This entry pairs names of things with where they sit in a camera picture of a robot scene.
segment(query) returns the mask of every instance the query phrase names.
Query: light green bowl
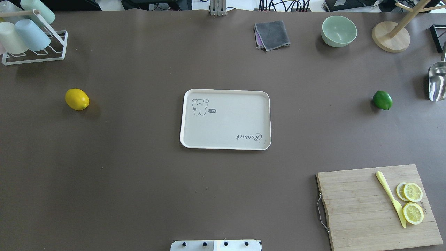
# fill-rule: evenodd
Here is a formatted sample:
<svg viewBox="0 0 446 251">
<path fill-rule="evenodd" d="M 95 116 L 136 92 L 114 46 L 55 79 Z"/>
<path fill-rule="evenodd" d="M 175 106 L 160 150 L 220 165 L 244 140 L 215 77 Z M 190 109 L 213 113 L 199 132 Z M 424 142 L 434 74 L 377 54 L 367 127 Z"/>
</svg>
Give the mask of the light green bowl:
<svg viewBox="0 0 446 251">
<path fill-rule="evenodd" d="M 342 16 L 328 17 L 322 23 L 322 39 L 331 47 L 344 47 L 358 34 L 355 24 Z"/>
</svg>

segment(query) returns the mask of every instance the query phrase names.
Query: cutting board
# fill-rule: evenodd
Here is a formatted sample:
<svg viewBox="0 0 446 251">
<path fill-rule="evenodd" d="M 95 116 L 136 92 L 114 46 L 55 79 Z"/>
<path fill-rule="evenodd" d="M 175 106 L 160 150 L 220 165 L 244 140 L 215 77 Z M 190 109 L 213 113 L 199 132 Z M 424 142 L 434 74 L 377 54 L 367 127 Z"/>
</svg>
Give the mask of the cutting board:
<svg viewBox="0 0 446 251">
<path fill-rule="evenodd" d="M 401 182 L 414 182 L 423 190 L 418 204 L 424 210 L 419 225 L 401 226 L 398 215 L 381 186 L 381 171 L 396 200 Z M 382 251 L 443 244 L 427 194 L 415 165 L 376 167 L 317 174 L 325 207 L 332 251 Z"/>
</svg>

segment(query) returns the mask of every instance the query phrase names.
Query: yellow knife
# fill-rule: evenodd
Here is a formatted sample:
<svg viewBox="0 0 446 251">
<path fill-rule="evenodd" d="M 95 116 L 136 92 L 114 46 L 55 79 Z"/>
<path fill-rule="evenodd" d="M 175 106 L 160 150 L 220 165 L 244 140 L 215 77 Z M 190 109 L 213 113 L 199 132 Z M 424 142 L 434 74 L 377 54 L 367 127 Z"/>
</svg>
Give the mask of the yellow knife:
<svg viewBox="0 0 446 251">
<path fill-rule="evenodd" d="M 403 225 L 404 228 L 406 228 L 406 219 L 403 215 L 403 207 L 401 207 L 401 203 L 395 200 L 393 197 L 392 192 L 390 191 L 389 184 L 387 183 L 386 178 L 384 177 L 384 174 L 381 171 L 376 172 L 376 176 L 378 177 L 378 180 L 380 181 L 381 185 L 383 186 L 384 190 L 386 190 L 387 195 L 389 196 L 390 200 L 392 201 L 393 206 L 395 207 L 396 213 L 398 214 L 398 217 L 400 218 L 401 225 Z"/>
</svg>

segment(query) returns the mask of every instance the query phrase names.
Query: lemon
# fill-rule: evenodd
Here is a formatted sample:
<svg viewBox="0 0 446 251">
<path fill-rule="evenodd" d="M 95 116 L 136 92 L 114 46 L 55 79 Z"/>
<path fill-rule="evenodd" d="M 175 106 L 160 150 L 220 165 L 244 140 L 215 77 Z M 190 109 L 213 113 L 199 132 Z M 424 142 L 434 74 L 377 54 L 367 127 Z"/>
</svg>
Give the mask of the lemon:
<svg viewBox="0 0 446 251">
<path fill-rule="evenodd" d="M 74 110 L 84 110 L 90 103 L 90 99 L 81 89 L 73 88 L 65 93 L 65 102 Z"/>
<path fill-rule="evenodd" d="M 415 183 L 407 183 L 404 186 L 403 194 L 411 202 L 419 202 L 423 198 L 423 191 Z"/>
<path fill-rule="evenodd" d="M 402 201 L 406 201 L 409 202 L 408 199 L 406 199 L 406 197 L 404 196 L 404 185 L 406 185 L 406 182 L 401 182 L 396 186 L 396 195 L 398 195 L 398 197 L 402 200 Z"/>
<path fill-rule="evenodd" d="M 420 224 L 424 219 L 423 209 L 413 202 L 406 203 L 403 208 L 404 218 L 414 225 Z"/>
<path fill-rule="evenodd" d="M 377 91 L 373 95 L 373 103 L 375 103 L 378 108 L 383 110 L 389 110 L 393 104 L 392 98 L 385 91 Z"/>
</svg>

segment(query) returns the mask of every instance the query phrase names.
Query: folded towel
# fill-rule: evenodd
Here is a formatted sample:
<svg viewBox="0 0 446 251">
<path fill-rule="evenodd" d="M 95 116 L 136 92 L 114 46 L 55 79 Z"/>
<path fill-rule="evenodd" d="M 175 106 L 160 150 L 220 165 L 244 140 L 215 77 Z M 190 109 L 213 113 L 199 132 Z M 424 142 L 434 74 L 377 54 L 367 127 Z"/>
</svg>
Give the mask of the folded towel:
<svg viewBox="0 0 446 251">
<path fill-rule="evenodd" d="M 265 48 L 266 51 L 274 50 L 282 46 L 289 46 L 289 38 L 283 20 L 269 23 L 256 23 L 254 30 L 259 37 L 261 44 L 257 42 L 258 48 Z"/>
</svg>

